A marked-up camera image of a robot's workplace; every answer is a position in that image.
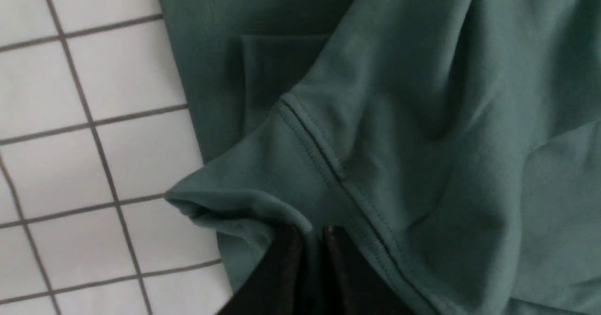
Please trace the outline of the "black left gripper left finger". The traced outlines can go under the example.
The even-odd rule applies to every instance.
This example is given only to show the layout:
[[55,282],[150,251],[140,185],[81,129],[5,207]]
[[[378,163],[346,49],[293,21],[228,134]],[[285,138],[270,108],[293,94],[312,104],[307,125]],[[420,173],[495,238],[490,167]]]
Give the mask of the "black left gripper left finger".
[[293,315],[302,262],[301,233],[294,226],[277,227],[261,262],[219,315]]

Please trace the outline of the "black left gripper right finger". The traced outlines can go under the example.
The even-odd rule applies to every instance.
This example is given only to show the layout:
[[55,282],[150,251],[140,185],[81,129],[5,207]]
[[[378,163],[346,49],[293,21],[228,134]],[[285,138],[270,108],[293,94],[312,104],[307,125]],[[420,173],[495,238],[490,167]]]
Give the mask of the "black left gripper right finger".
[[324,297],[327,315],[412,315],[363,257],[342,227],[324,228]]

